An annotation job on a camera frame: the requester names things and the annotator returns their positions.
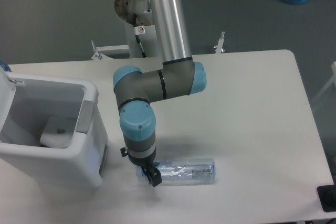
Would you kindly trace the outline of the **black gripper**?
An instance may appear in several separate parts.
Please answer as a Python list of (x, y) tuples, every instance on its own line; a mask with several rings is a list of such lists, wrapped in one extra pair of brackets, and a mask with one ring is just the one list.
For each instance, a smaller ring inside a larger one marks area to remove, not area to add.
[(145, 158), (136, 158), (134, 156), (128, 155), (129, 160), (138, 167), (138, 178), (146, 178), (146, 175), (149, 180), (149, 184), (153, 187), (156, 187), (162, 182), (161, 172), (155, 167), (154, 159), (156, 153)]

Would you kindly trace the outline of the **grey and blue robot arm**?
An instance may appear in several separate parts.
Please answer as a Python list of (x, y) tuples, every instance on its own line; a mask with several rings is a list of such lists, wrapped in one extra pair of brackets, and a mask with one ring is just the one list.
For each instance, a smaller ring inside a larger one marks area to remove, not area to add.
[(159, 53), (143, 54), (113, 74), (113, 91), (125, 146), (122, 156), (140, 167), (150, 185), (162, 182), (155, 166), (156, 117), (152, 103), (202, 92), (207, 80), (204, 66), (193, 60), (181, 0), (147, 0), (148, 6), (134, 7), (131, 25), (152, 13)]

